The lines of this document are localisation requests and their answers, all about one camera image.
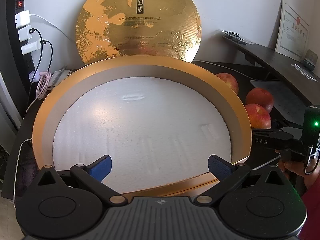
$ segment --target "white wall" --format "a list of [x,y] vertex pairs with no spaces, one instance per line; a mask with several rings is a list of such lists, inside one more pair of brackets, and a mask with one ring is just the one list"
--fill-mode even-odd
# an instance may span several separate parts
[[313,72],[320,77],[320,0],[315,0],[310,33],[307,48],[311,49],[319,57]]
[[[78,13],[86,0],[25,0],[25,9],[39,14],[59,26],[72,39]],[[201,17],[202,41],[196,59],[248,64],[241,53],[228,46],[216,35],[218,29],[239,32],[263,46],[273,47],[276,42],[281,0],[193,0]],[[287,0],[305,19],[311,22],[314,0]],[[33,27],[38,28],[43,38],[54,46],[52,71],[83,66],[75,43],[58,30],[35,17]],[[32,53],[35,64],[40,51]],[[45,70],[50,60],[50,46],[44,47],[40,70]]]

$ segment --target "white power adapter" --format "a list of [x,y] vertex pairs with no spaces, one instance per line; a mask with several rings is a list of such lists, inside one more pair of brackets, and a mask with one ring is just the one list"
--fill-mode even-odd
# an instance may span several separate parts
[[27,24],[30,23],[30,11],[26,10],[26,11],[22,11],[16,14],[16,29],[23,27]]
[[[31,80],[32,80],[33,74],[35,74],[35,71],[32,71],[32,72],[29,74],[29,80],[30,80],[30,82],[31,82]],[[33,83],[34,83],[34,82],[38,82],[39,80],[40,80],[40,72],[39,72],[39,70],[37,70],[32,82],[33,82]]]
[[18,30],[19,34],[19,41],[26,41],[32,38],[32,33],[30,33],[31,25],[27,25],[26,27],[21,28]]
[[38,50],[41,48],[41,39],[32,42],[32,43],[28,43],[26,45],[23,45],[21,47],[21,51],[22,51],[22,55],[28,54],[30,52],[33,52],[35,50]]

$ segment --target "styrofoam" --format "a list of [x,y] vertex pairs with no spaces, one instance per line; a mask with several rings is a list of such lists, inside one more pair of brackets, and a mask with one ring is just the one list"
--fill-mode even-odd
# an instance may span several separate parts
[[132,192],[203,174],[211,154],[230,162],[230,136],[214,105],[191,88],[159,78],[124,78],[81,96],[55,133],[57,170],[105,154],[113,167],[103,183]]

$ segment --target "certificate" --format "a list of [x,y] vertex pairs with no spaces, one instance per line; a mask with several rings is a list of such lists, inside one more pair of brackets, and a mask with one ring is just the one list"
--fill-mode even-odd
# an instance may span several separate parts
[[276,52],[300,61],[304,56],[309,25],[285,0],[282,0],[281,22]]

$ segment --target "red apple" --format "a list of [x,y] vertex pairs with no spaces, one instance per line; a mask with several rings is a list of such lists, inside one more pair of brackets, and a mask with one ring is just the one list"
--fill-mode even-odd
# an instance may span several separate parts
[[245,103],[257,104],[270,113],[273,108],[273,96],[263,88],[254,88],[247,94]]
[[247,110],[251,127],[257,129],[270,129],[271,117],[270,114],[262,106],[257,104],[248,104],[245,106]]
[[219,73],[217,77],[223,80],[236,94],[239,92],[238,82],[233,75],[228,73]]

